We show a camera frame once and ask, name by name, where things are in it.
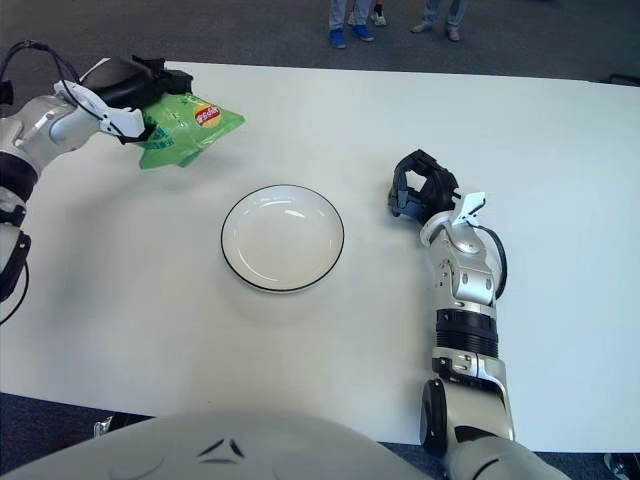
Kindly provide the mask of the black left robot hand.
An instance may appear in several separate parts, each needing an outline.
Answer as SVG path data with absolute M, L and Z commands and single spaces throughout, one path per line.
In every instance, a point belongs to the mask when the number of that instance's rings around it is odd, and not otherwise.
M 193 76 L 165 67 L 165 60 L 110 58 L 86 72 L 80 84 L 95 93 L 112 108 L 146 109 L 158 103 L 164 94 L 192 92 Z

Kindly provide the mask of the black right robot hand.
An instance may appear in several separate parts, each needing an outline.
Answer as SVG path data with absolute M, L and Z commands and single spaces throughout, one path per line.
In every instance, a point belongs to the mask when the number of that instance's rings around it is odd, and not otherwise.
M 408 172 L 425 179 L 420 189 L 408 185 Z M 417 149 L 396 165 L 387 204 L 394 217 L 406 216 L 424 226 L 434 215 L 454 208 L 453 198 L 458 187 L 449 170 Z

